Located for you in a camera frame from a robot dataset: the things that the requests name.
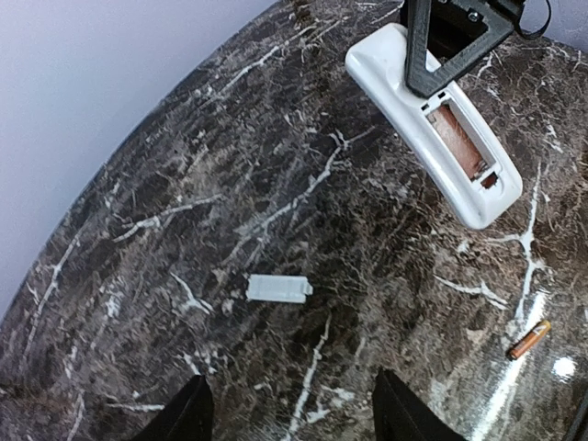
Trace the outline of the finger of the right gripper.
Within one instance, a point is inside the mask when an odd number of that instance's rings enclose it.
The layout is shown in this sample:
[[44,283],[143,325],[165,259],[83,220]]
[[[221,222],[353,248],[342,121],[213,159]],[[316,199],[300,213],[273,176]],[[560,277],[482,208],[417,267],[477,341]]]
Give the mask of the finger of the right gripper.
[[522,1],[406,1],[404,79],[419,97],[431,97],[463,76],[509,35]]

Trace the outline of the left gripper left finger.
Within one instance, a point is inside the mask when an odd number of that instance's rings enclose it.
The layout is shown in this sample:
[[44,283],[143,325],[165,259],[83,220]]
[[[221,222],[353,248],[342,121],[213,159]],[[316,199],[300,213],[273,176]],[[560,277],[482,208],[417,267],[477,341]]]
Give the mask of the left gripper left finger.
[[209,384],[195,375],[131,441],[211,441],[213,417]]

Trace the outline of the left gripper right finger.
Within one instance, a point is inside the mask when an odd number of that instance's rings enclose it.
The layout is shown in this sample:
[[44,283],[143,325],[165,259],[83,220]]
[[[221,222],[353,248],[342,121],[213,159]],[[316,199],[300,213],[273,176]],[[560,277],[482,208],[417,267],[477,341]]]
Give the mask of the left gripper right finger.
[[392,371],[381,368],[372,393],[378,441],[465,441],[443,423]]

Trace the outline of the white remote control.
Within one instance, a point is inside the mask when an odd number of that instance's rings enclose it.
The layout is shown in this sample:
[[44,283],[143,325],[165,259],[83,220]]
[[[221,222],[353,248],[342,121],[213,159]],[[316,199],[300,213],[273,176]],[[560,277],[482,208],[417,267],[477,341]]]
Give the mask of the white remote control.
[[405,84],[408,31],[390,23],[352,46],[345,68],[399,133],[458,219],[481,230],[521,196],[522,178],[456,82],[430,98]]

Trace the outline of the orange AAA battery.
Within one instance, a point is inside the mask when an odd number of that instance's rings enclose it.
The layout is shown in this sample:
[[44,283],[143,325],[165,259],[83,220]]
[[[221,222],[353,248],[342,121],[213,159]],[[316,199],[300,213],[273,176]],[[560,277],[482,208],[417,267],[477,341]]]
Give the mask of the orange AAA battery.
[[506,352],[507,358],[512,361],[518,360],[544,338],[550,330],[550,321],[542,320],[538,322],[524,337]]

